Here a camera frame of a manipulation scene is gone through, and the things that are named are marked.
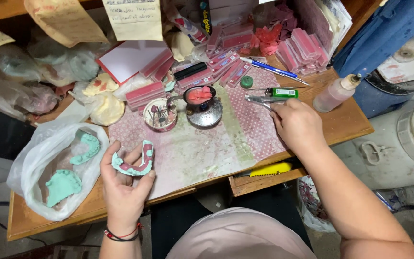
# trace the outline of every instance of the black pants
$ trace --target black pants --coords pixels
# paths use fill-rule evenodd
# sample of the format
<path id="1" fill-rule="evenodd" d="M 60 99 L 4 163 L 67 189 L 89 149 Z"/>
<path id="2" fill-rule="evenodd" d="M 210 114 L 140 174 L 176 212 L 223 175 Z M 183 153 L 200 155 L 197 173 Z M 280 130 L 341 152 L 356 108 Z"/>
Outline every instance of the black pants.
<path id="1" fill-rule="evenodd" d="M 293 198 L 281 185 L 236 197 L 230 207 L 249 208 L 275 218 L 297 233 L 312 250 Z M 194 222 L 212 214 L 193 195 L 154 205 L 151 210 L 153 259 L 164 259 Z"/>

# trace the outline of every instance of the hand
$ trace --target hand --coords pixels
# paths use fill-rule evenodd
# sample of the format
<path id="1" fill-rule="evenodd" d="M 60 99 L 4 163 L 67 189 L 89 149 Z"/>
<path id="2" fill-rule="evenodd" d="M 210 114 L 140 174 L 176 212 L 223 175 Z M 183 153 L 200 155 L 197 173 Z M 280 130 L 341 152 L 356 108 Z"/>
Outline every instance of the hand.
<path id="1" fill-rule="evenodd" d="M 271 104 L 271 108 L 277 133 L 296 156 L 327 147 L 322 119 L 309 105 L 290 98 L 283 105 Z"/>
<path id="2" fill-rule="evenodd" d="M 135 147 L 123 160 L 131 165 L 140 165 L 142 145 Z M 105 151 L 100 162 L 100 174 L 104 185 L 103 194 L 108 212 L 108 229 L 117 236 L 127 235 L 134 231 L 156 176 L 156 172 L 151 170 L 141 178 L 135 188 L 132 187 L 132 176 L 122 174 L 111 166 L 111 158 L 120 148 L 121 143 L 115 141 Z"/>

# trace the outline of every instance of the black cord bracelet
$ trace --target black cord bracelet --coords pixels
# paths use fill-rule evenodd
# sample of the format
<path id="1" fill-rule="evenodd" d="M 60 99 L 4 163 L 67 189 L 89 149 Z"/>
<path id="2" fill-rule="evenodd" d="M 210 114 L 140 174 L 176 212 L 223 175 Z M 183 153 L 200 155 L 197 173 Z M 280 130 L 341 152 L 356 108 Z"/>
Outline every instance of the black cord bracelet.
<path id="1" fill-rule="evenodd" d="M 131 239 L 122 239 L 119 238 L 118 236 L 116 236 L 115 234 L 113 234 L 108 227 L 105 228 L 105 235 L 107 236 L 107 238 L 113 240 L 113 241 L 118 241 L 118 242 L 131 242 L 134 241 L 135 239 L 138 238 L 138 230 L 135 233 L 135 236 L 132 237 Z"/>

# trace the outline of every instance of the white bucket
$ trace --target white bucket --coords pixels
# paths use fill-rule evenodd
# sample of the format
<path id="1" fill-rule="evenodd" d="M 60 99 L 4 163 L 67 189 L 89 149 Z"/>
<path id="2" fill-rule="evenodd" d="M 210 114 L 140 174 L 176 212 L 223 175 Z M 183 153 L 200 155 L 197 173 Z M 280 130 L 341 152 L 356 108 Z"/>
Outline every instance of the white bucket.
<path id="1" fill-rule="evenodd" d="M 332 147 L 369 188 L 414 185 L 414 109 L 370 119 L 374 133 Z"/>

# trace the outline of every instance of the green plaster model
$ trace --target green plaster model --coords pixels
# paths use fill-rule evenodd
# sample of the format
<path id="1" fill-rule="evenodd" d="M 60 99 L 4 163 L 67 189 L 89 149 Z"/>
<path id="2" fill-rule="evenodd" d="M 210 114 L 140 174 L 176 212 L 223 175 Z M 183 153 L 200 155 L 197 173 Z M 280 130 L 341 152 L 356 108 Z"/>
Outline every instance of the green plaster model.
<path id="1" fill-rule="evenodd" d="M 130 165 L 127 162 L 124 162 L 124 160 L 122 160 L 116 152 L 113 154 L 111 159 L 111 165 L 120 173 L 130 176 L 142 176 L 151 170 L 153 166 L 153 154 L 153 143 L 148 140 L 144 140 L 142 147 L 142 164 L 140 166 Z"/>
<path id="2" fill-rule="evenodd" d="M 55 171 L 52 178 L 46 182 L 49 189 L 47 206 L 52 208 L 66 197 L 77 194 L 82 190 L 81 179 L 71 170 L 59 169 Z"/>
<path id="3" fill-rule="evenodd" d="M 79 156 L 72 157 L 69 160 L 69 162 L 74 165 L 80 165 L 82 163 L 89 161 L 93 156 L 95 156 L 100 151 L 100 142 L 98 142 L 97 138 L 95 138 L 91 134 L 83 132 L 82 130 L 79 130 L 76 133 L 76 137 L 80 138 L 81 142 L 89 145 L 89 150 L 86 153 L 79 155 Z"/>

